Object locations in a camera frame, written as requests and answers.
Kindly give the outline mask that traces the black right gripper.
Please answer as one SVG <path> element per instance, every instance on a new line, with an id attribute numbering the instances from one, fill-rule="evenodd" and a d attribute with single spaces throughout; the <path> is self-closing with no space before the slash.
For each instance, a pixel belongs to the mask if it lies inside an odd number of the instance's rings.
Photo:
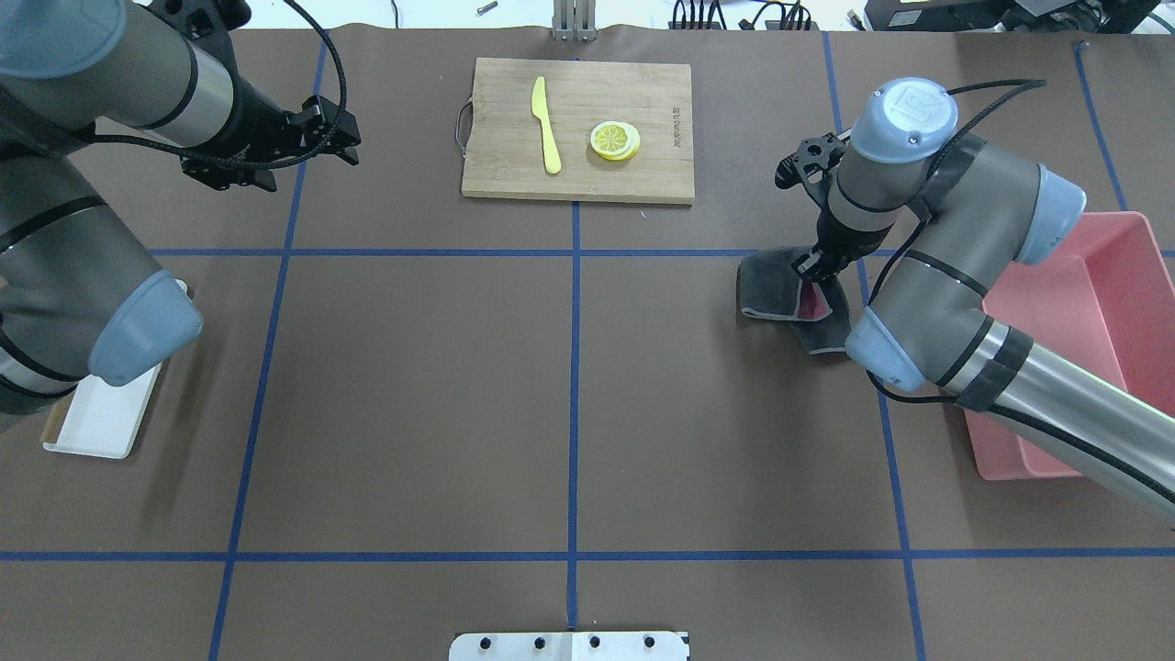
<path id="1" fill-rule="evenodd" d="M 778 163 L 776 188 L 788 191 L 803 186 L 804 193 L 818 205 L 817 240 L 795 271 L 803 279 L 825 281 L 844 271 L 848 261 L 844 227 L 832 213 L 828 196 L 835 183 L 835 167 L 844 158 L 846 146 L 834 133 L 803 140 L 794 153 Z"/>

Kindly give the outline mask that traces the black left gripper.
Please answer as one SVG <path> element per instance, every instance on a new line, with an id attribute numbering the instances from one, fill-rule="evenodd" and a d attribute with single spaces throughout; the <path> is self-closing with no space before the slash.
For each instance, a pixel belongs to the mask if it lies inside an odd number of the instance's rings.
<path id="1" fill-rule="evenodd" d="M 358 166 L 362 143 L 357 119 L 323 95 L 307 97 L 298 112 L 286 112 L 243 77 L 231 79 L 229 117 L 217 133 L 217 156 L 239 162 L 281 162 L 297 166 L 318 155 L 333 155 Z M 214 191 L 231 186 L 276 193 L 268 169 L 223 167 L 181 158 L 184 175 Z"/>

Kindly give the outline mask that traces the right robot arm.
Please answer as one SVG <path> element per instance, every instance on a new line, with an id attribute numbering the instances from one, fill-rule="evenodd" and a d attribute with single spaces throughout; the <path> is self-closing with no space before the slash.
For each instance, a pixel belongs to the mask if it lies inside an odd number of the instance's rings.
<path id="1" fill-rule="evenodd" d="M 851 360 L 894 400 L 922 387 L 1001 421 L 1081 475 L 1171 522 L 1171 414 L 1058 355 L 993 305 L 1007 275 L 1052 258 L 1087 205 L 1080 186 L 978 134 L 1039 79 L 987 81 L 991 104 L 960 119 L 961 88 L 897 77 L 870 92 L 844 131 L 803 140 L 776 184 L 818 208 L 798 279 L 834 279 L 889 237 L 914 230 L 870 288 L 846 333 Z"/>

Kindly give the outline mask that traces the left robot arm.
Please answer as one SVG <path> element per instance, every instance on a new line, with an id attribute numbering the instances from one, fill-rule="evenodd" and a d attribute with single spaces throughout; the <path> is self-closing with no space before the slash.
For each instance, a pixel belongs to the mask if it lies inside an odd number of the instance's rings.
<path id="1" fill-rule="evenodd" d="M 70 156 L 136 146 L 179 158 L 214 191 L 276 189 L 315 158 L 357 164 L 361 133 L 327 31 L 290 8 L 333 59 L 341 97 L 276 104 L 239 70 L 246 1 L 5 1 L 1 113 L 4 429 L 95 376 L 122 387 L 201 333 L 188 294 Z"/>

